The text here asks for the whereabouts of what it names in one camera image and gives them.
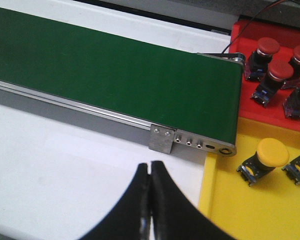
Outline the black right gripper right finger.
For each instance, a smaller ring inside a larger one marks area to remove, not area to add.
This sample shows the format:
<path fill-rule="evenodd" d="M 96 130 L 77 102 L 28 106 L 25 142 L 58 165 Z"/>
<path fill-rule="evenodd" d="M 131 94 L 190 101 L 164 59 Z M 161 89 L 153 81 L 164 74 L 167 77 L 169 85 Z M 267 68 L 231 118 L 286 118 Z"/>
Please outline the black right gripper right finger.
<path fill-rule="evenodd" d="M 151 205 L 156 240 L 232 240 L 186 198 L 162 161 L 151 163 Z"/>

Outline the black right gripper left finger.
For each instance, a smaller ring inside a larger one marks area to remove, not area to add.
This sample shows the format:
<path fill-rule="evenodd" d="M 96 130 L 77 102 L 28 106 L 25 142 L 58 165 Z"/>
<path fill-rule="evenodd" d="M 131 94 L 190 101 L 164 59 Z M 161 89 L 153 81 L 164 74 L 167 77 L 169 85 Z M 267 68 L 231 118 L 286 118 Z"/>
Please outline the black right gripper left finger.
<path fill-rule="evenodd" d="M 148 240 L 151 210 L 148 165 L 140 163 L 115 206 L 82 240 Z"/>

